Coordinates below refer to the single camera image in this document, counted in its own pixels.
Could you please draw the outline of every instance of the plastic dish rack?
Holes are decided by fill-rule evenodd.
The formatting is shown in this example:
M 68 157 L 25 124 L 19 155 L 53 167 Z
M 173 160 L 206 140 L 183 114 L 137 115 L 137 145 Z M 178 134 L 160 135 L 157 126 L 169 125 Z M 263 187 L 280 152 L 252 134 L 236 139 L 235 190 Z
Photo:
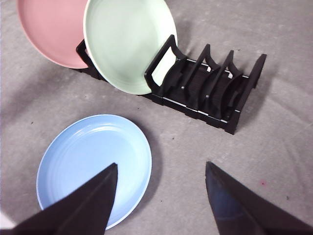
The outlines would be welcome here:
M 177 59 L 159 86 L 153 80 L 152 73 L 169 48 Z M 84 40 L 76 51 L 88 68 L 75 70 L 106 81 L 88 57 Z M 195 61 L 178 49 L 175 37 L 171 35 L 145 72 L 152 92 L 142 96 L 234 134 L 246 100 L 258 83 L 266 54 L 259 57 L 249 76 L 236 68 L 233 54 L 231 50 L 220 66 L 211 58 L 210 45 L 207 44 Z

